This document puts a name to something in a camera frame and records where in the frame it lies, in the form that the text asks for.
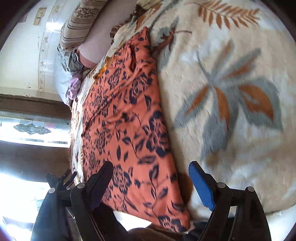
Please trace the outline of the long striped bolster pillow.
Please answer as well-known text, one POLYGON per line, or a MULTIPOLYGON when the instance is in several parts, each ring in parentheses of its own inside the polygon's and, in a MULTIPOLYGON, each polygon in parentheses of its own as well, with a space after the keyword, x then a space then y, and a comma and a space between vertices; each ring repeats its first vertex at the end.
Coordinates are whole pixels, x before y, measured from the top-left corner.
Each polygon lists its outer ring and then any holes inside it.
POLYGON ((60 46, 72 51, 86 39, 93 23, 108 1, 82 0, 62 27, 60 46))

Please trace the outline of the orange black floral garment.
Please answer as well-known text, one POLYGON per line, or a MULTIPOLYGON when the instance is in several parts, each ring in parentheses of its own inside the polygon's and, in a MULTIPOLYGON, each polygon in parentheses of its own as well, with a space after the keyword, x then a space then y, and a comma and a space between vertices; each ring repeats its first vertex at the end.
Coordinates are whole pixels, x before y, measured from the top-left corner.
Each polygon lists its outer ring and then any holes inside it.
POLYGON ((94 75, 83 103, 85 179, 113 164, 103 203, 172 232, 190 226, 165 126, 147 28, 94 75))

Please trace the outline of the cream leaf-pattern blanket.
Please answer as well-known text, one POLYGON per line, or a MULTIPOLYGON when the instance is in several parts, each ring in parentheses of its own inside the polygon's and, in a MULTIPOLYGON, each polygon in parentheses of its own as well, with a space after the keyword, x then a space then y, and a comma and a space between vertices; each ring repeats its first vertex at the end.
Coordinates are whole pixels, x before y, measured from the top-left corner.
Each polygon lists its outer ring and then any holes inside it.
POLYGON ((86 177, 86 98, 119 48, 144 27, 192 216, 209 215, 188 182, 193 160, 232 188, 253 186, 268 214, 294 206, 295 41, 259 1, 138 1, 73 103, 70 160, 78 179, 86 177))

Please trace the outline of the purple floral cloth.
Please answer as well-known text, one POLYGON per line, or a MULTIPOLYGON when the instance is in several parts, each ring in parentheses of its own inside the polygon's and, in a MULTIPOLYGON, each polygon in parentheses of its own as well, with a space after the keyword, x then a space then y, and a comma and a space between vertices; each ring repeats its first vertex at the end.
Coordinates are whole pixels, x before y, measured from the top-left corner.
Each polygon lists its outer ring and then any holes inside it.
POLYGON ((66 97, 69 100, 74 100, 81 87, 80 77, 73 77, 69 81, 69 89, 66 92, 66 97))

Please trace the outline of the white painted headboard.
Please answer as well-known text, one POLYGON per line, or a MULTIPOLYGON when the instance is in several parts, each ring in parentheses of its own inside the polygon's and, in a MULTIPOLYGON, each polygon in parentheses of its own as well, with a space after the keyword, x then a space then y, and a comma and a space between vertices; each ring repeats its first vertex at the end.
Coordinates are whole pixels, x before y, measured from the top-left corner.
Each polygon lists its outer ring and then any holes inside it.
POLYGON ((1 93, 59 101, 53 75, 60 32, 78 1, 39 1, 1 49, 1 93))

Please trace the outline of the grey-blue crumpled cloth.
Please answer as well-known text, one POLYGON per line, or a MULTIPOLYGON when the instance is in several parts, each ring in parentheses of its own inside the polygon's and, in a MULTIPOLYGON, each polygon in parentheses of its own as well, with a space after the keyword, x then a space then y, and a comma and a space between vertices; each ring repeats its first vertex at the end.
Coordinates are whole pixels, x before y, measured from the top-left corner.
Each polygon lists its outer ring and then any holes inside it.
POLYGON ((61 45, 58 45, 53 80, 56 90, 64 104, 70 105, 72 102, 72 100, 66 97, 70 79, 79 76, 82 82, 82 72, 83 65, 80 63, 76 51, 65 51, 61 48, 61 45))

